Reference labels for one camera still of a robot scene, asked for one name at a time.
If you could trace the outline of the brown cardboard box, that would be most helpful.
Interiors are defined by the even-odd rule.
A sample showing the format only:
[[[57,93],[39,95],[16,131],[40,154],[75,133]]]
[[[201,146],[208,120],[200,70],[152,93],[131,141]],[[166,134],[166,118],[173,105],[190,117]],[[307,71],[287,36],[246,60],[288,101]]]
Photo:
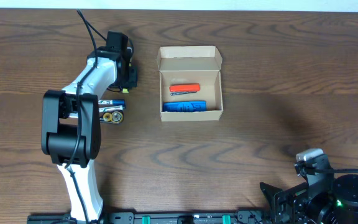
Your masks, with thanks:
[[[215,46],[161,47],[157,54],[162,121],[216,121],[223,113],[221,65],[223,58]],[[197,93],[170,95],[171,85],[199,84]],[[205,101],[206,111],[163,112],[163,104]]]

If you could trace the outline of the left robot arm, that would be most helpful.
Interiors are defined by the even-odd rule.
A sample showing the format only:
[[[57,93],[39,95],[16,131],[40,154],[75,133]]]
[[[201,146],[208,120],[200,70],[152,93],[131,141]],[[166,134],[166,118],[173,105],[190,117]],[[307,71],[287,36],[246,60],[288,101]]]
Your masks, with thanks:
[[[101,146],[101,123],[121,123],[124,105],[113,110],[113,101],[102,97],[106,91],[123,93],[137,86],[131,39],[110,31],[105,42],[88,55],[86,67],[72,83],[43,97],[41,147],[65,179],[71,211],[63,221],[68,223],[103,222],[94,160]]]

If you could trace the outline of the orange stapler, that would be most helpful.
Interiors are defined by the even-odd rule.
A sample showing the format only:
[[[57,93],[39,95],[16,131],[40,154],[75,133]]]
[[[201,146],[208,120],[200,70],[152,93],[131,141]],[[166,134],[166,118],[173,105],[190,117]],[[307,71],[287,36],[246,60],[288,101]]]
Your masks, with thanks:
[[[184,95],[189,93],[197,93],[201,90],[199,84],[181,84],[181,85],[171,85],[170,88],[170,95]]]

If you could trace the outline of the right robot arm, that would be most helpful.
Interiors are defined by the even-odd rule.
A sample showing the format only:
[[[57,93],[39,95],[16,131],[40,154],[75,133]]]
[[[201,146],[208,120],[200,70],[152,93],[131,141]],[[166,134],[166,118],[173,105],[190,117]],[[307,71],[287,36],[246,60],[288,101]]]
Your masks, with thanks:
[[[358,224],[358,169],[334,169],[322,149],[296,155],[305,182],[282,190],[261,182],[270,211],[264,223]]]

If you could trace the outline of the blue whiteboard duster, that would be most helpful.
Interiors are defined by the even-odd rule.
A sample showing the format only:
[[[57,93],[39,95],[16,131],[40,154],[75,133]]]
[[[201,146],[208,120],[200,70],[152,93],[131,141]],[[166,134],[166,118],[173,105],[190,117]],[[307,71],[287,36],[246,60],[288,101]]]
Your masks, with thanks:
[[[205,101],[179,101],[163,104],[163,112],[202,112],[206,110]]]

